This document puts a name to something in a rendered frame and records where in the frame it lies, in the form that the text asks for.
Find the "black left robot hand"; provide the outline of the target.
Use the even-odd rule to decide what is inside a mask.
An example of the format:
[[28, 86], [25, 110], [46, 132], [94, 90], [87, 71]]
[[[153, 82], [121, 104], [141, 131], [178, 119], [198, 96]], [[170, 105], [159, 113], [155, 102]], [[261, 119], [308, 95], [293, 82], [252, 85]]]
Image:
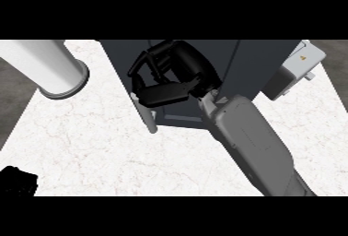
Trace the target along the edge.
[[7, 166], [0, 171], [0, 196], [34, 196], [38, 175]]

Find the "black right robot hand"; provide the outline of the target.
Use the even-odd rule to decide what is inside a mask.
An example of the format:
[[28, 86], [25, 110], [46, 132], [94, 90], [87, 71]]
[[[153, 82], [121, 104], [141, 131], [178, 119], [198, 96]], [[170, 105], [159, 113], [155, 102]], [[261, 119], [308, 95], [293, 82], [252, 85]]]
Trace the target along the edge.
[[[146, 86], [139, 70], [147, 65], [156, 85]], [[221, 86], [218, 72], [186, 41], [165, 40], [141, 51], [128, 71], [131, 92], [147, 108], [202, 98]]]

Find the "dark grey cabinet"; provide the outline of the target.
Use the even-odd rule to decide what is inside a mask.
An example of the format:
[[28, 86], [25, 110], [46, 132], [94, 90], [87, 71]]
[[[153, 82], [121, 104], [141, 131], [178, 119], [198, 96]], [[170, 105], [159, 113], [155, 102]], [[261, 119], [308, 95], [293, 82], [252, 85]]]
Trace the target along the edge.
[[228, 96], [239, 94], [249, 100], [255, 98], [299, 42], [299, 40], [240, 41], [224, 83]]

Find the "white cylinder with grey rim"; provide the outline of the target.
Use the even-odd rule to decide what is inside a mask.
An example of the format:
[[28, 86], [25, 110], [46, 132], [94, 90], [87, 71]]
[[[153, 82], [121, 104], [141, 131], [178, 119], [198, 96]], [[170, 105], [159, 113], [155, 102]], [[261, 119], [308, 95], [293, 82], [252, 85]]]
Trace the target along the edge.
[[38, 85], [49, 99], [63, 100], [84, 88], [90, 70], [63, 40], [0, 40], [0, 57]]

